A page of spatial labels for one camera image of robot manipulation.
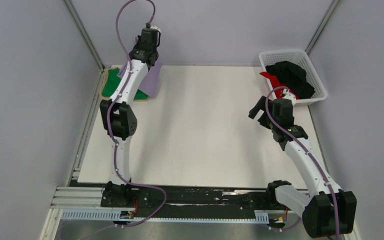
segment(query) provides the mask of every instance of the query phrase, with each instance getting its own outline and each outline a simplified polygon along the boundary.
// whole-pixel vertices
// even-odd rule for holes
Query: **green mat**
[[[102,96],[109,98],[113,95],[114,91],[116,91],[117,87],[120,84],[121,79],[117,76],[119,74],[120,69],[110,69],[108,70],[108,79],[106,80],[105,86],[103,86]],[[143,91],[137,90],[136,95],[134,96],[134,100],[146,100],[148,99],[148,95],[146,95]]]

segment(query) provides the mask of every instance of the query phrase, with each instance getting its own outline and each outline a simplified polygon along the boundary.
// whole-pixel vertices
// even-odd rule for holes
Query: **white wall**
[[[311,106],[328,168],[357,197],[361,239],[384,239],[384,1],[345,0],[310,58],[329,94]]]
[[[0,240],[39,237],[98,75],[61,0],[0,0]]]
[[[104,65],[124,64],[116,16],[128,0],[72,0]],[[153,24],[162,31],[166,65],[259,66],[262,51],[305,49],[331,0],[153,0]],[[144,0],[123,11],[119,25],[127,49],[150,19]]]

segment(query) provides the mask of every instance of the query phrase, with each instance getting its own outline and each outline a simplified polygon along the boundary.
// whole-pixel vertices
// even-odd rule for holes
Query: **basket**
[[[305,106],[315,103],[317,101],[325,100],[328,97],[328,93],[323,86],[322,81],[319,78],[316,70],[314,69],[313,64],[311,63],[309,56],[303,50],[299,49],[289,49],[289,50],[279,50],[279,51],[263,51],[259,54],[259,60],[261,62],[261,67],[263,72],[266,72],[267,65],[273,65],[282,61],[289,61],[296,65],[299,65],[302,69],[307,72],[307,83],[311,84],[314,87],[315,93],[311,98],[308,99],[297,99],[296,106]],[[268,87],[270,90],[273,90],[270,80],[266,78]]]

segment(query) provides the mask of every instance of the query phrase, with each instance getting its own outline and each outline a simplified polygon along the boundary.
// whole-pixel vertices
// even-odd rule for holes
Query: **red cloth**
[[[270,80],[270,83],[271,83],[271,86],[273,87],[273,89],[275,89],[277,87],[288,87],[286,84],[281,83],[278,80],[277,76],[270,75],[270,73],[268,73],[266,71],[260,72],[259,74]],[[274,91],[276,98],[281,99],[282,98],[282,92],[283,92],[283,89],[279,89],[279,90]]]

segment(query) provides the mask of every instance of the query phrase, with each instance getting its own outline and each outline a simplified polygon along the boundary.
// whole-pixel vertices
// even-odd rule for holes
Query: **black cloth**
[[[307,82],[307,72],[292,62],[280,61],[265,66],[265,69],[270,75],[276,76],[279,82],[288,86],[300,99],[310,99],[315,93],[314,87]]]

